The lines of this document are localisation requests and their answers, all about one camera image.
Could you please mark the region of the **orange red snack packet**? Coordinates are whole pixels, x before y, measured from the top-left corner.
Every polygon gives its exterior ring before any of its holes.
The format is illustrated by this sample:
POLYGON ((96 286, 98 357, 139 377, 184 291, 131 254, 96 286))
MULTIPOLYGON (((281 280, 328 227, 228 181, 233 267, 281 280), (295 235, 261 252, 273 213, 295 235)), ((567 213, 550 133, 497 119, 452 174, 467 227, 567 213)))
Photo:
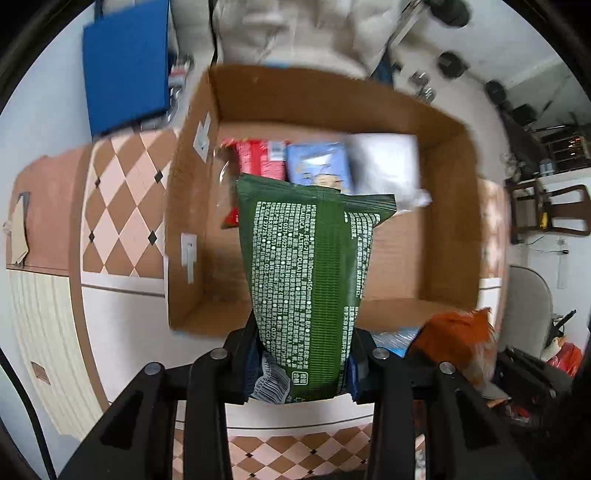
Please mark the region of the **orange red snack packet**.
POLYGON ((490 313, 484 308, 433 316, 411 342, 406 357, 449 362, 474 386, 483 387, 492 379, 498 351, 490 313))

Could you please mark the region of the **green snack packet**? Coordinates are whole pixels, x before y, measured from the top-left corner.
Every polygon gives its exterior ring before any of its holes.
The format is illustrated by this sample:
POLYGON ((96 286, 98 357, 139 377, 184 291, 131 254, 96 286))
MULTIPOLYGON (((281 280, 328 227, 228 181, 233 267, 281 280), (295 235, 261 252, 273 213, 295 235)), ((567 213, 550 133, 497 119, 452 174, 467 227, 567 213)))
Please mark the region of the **green snack packet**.
POLYGON ((243 174, 239 239, 263 375, 252 397, 270 404, 331 399, 346 365, 370 267, 374 230, 393 195, 346 195, 243 174))

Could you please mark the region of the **blue cartoon tissue pack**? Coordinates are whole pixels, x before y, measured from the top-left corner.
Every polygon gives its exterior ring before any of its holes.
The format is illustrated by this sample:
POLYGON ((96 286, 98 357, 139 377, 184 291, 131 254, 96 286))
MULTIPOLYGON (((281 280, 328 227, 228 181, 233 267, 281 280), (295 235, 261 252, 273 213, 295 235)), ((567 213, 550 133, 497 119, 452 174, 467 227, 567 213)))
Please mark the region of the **blue cartoon tissue pack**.
POLYGON ((342 142, 291 143, 286 148, 287 179, 304 186, 353 191, 349 160, 342 142))

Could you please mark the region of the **white plastic bag pack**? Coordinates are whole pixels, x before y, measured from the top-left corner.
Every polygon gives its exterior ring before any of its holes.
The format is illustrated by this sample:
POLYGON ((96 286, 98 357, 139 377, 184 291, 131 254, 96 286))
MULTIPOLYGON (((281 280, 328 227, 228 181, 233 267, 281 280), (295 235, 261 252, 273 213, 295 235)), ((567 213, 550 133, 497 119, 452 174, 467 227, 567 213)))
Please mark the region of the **white plastic bag pack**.
POLYGON ((419 145, 408 134, 363 133, 346 138, 355 195, 393 195, 398 213, 432 203, 421 186, 419 145))

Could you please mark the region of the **red plastic bag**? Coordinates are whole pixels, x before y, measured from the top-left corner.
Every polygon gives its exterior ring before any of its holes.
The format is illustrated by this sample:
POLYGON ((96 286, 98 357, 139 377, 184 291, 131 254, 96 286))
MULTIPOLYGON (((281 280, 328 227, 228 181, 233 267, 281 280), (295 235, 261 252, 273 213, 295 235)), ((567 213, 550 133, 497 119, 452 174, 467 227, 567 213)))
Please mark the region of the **red plastic bag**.
POLYGON ((565 342, 560 351, 548 361, 548 364, 574 378, 582 359, 582 351, 573 343, 565 342))

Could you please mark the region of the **long blue snack packet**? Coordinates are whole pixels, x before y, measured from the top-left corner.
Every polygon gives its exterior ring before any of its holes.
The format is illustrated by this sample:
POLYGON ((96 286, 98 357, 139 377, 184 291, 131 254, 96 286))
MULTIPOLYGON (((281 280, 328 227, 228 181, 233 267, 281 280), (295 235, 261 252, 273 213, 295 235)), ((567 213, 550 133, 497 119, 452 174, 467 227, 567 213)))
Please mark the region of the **long blue snack packet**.
POLYGON ((391 332, 372 332, 372 337, 377 347, 404 358, 419 331, 419 327, 404 327, 391 332))

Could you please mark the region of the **grey round chair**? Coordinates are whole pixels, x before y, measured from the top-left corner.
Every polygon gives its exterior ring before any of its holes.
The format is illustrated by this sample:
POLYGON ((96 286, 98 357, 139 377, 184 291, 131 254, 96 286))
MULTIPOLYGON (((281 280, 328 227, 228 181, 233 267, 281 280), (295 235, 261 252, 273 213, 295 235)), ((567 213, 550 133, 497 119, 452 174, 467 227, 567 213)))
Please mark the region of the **grey round chair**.
POLYGON ((511 265, 506 293, 499 351, 511 347, 540 358, 553 314, 552 293, 547 282, 528 267, 511 265))

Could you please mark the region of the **dark wooden chair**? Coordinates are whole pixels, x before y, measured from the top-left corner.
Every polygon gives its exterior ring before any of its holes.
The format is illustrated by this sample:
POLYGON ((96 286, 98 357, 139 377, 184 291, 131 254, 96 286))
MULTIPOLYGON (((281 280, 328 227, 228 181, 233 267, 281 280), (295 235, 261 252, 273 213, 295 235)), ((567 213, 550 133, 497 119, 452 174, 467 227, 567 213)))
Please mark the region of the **dark wooden chair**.
POLYGON ((533 233, 577 237, 590 235, 590 195, 583 184, 547 190, 539 179, 507 183, 510 241, 524 242, 533 233))

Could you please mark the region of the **cardboard scrap piece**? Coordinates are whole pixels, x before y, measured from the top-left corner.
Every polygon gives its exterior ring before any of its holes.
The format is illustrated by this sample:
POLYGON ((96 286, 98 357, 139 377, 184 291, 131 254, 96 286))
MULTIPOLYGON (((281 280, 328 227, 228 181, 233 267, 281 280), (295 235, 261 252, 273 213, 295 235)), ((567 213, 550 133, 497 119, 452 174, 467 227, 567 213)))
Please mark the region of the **cardboard scrap piece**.
POLYGON ((23 268, 29 254, 26 234, 26 217, 30 203, 30 193, 21 192, 17 195, 16 204, 10 218, 3 225, 3 230, 9 238, 8 264, 23 268))

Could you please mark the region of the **chrome dumbbell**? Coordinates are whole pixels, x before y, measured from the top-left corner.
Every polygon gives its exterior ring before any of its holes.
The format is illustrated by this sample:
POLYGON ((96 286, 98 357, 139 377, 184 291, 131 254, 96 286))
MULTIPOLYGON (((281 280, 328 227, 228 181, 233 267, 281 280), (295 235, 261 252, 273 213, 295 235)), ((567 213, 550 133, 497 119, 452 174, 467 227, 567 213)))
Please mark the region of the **chrome dumbbell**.
POLYGON ((427 72, 416 71, 409 78, 411 84, 416 88, 415 96, 418 100, 426 104, 432 104, 437 96, 437 92, 430 85, 431 77, 427 72))

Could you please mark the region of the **barbell on floor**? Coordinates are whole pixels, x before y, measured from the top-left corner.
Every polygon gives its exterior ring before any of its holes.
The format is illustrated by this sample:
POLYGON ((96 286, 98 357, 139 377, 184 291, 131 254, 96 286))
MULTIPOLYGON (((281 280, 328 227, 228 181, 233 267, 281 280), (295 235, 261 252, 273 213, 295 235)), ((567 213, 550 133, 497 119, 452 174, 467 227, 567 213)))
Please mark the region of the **barbell on floor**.
MULTIPOLYGON (((469 70, 469 65, 455 52, 444 51, 439 55, 436 62, 439 72, 449 80, 460 78, 469 70)), ((484 83, 487 97, 496 106, 507 101, 507 93, 504 86, 497 80, 484 83)))

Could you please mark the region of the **white puffer jacket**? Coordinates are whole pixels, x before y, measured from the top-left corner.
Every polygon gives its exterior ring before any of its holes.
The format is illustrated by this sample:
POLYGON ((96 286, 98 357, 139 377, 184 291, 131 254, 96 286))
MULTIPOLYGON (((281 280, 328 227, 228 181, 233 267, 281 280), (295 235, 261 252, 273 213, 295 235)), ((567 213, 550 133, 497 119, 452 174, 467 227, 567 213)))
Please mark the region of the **white puffer jacket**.
POLYGON ((400 1, 218 1, 212 21, 225 64, 367 78, 401 11, 400 1))

